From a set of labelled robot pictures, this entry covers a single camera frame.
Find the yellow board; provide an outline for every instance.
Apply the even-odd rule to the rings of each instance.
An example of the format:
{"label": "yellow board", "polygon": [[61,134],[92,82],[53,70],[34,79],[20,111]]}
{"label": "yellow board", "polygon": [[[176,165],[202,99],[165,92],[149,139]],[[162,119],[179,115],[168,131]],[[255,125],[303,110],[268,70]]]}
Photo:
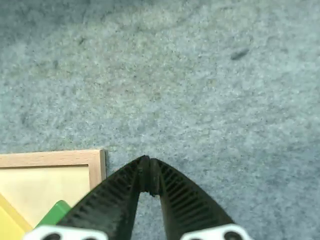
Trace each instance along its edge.
{"label": "yellow board", "polygon": [[21,240],[32,227],[0,194],[0,239]]}
{"label": "yellow board", "polygon": [[0,154],[0,193],[33,228],[57,201],[73,207],[105,178],[103,149]]}
{"label": "yellow board", "polygon": [[0,193],[32,227],[57,201],[73,207],[90,191],[85,166],[0,168],[0,182]]}

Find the carpet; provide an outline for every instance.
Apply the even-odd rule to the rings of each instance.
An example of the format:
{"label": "carpet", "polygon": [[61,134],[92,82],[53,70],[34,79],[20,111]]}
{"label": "carpet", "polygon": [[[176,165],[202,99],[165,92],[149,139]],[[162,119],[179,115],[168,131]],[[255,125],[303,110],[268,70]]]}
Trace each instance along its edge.
{"label": "carpet", "polygon": [[[0,5],[1,153],[149,155],[256,240],[319,238],[319,1]],[[166,239],[157,198],[132,239]]]}

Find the gray carpet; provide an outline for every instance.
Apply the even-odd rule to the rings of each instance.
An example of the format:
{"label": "gray carpet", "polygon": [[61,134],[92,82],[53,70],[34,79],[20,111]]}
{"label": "gray carpet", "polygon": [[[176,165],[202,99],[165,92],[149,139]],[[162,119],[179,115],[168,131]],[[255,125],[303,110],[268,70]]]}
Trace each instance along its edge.
{"label": "gray carpet", "polygon": [[[143,154],[256,240],[320,235],[318,0],[0,1],[0,152]],[[133,240],[164,240],[140,198]]]}

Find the yellow object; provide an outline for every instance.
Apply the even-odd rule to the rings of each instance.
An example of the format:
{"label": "yellow object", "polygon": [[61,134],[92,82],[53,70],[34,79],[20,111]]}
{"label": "yellow object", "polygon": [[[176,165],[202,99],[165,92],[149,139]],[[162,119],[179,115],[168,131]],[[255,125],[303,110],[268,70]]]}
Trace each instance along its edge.
{"label": "yellow object", "polygon": [[0,239],[21,240],[32,227],[0,194]]}

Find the puzzle board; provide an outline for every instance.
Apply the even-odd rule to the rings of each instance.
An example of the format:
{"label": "puzzle board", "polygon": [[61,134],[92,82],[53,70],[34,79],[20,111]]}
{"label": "puzzle board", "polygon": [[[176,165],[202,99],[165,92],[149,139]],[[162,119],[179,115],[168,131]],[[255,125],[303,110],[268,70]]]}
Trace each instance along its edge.
{"label": "puzzle board", "polygon": [[35,227],[59,200],[73,207],[106,178],[103,150],[0,154],[0,193]]}

